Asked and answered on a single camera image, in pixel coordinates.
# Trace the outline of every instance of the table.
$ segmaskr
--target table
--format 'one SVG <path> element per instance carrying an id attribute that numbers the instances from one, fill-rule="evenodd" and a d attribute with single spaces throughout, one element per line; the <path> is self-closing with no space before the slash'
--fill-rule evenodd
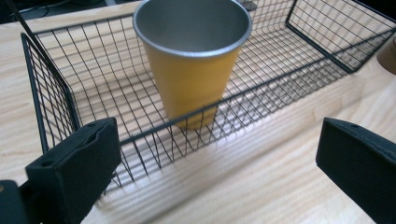
<path id="1" fill-rule="evenodd" d="M 34 31 L 133 12 L 137 3 L 28 21 Z M 41 148 L 18 23 L 0 26 L 0 178 L 26 181 Z M 102 197 L 85 223 L 372 223 L 315 163 L 324 117 L 396 141 L 396 77 L 356 74 Z"/>

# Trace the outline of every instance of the basket side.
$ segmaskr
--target basket side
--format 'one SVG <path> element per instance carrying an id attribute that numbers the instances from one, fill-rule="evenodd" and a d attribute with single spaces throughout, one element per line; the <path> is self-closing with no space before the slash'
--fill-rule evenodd
<path id="1" fill-rule="evenodd" d="M 78 128 L 73 101 L 59 73 L 45 60 L 40 50 L 25 34 L 21 35 L 32 88 L 37 125 L 43 153 L 62 142 Z"/>
<path id="2" fill-rule="evenodd" d="M 359 70 L 396 27 L 350 0 L 296 1 L 286 25 L 348 73 Z"/>

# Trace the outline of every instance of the wooden surface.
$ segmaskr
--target wooden surface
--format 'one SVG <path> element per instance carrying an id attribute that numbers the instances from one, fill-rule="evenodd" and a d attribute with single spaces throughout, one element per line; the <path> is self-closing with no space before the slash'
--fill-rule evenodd
<path id="1" fill-rule="evenodd" d="M 28 21 L 34 31 L 129 13 L 136 3 Z M 40 156 L 18 23 L 0 26 L 0 178 Z M 372 223 L 315 163 L 324 117 L 396 141 L 396 77 L 373 58 L 303 100 L 103 197 L 86 223 Z"/>

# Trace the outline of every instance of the cup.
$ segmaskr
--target cup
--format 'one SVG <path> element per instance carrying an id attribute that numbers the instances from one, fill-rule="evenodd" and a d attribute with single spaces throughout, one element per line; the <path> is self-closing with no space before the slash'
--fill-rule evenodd
<path id="1" fill-rule="evenodd" d="M 233 0 L 148 0 L 134 12 L 154 80 L 169 119 L 221 99 L 251 19 Z M 177 126 L 197 129 L 213 122 L 209 108 Z"/>

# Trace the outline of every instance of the black wire basket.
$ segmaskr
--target black wire basket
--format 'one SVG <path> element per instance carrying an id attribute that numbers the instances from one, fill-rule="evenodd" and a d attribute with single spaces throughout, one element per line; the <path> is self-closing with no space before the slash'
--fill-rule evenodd
<path id="1" fill-rule="evenodd" d="M 132 15 L 22 35 L 43 152 L 84 124 L 115 117 L 122 164 L 109 189 L 116 189 L 356 72 L 395 32 L 393 21 L 353 1 L 241 4 L 253 31 L 223 98 L 173 120 Z M 210 125 L 174 125 L 212 107 Z"/>

